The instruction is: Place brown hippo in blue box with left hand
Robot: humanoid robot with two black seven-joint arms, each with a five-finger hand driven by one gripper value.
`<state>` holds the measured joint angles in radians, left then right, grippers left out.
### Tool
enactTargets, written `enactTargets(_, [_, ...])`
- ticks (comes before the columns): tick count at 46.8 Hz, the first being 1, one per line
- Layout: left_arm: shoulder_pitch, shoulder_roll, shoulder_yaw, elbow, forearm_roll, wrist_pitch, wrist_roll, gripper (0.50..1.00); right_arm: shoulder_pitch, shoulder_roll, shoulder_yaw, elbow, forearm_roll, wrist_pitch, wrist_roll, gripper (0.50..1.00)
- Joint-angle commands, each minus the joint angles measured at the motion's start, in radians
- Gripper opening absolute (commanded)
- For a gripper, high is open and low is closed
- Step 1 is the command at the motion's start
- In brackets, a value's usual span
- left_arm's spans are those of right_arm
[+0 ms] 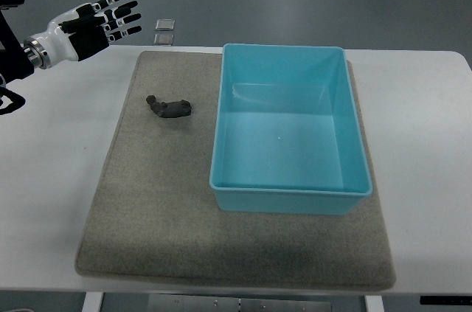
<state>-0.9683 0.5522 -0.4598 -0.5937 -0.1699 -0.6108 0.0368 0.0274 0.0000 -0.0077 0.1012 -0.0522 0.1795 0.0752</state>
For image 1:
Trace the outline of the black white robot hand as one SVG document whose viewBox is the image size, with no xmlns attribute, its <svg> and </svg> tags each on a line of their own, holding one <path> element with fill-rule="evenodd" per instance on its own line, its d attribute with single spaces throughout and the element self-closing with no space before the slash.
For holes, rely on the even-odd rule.
<svg viewBox="0 0 472 312">
<path fill-rule="evenodd" d="M 133 9 L 136 1 L 99 0 L 81 4 L 53 18 L 37 41 L 44 48 L 46 68 L 62 61 L 82 61 L 142 28 Z"/>
</svg>

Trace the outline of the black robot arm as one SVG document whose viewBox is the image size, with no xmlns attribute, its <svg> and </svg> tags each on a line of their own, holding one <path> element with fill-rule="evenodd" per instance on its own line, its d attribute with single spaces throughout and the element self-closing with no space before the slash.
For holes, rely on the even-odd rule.
<svg viewBox="0 0 472 312">
<path fill-rule="evenodd" d="M 23 80 L 35 69 L 51 66 L 46 50 L 33 38 L 18 42 L 3 13 L 1 13 L 1 115 L 11 114 L 25 105 L 26 100 L 7 88 L 14 80 Z"/>
</svg>

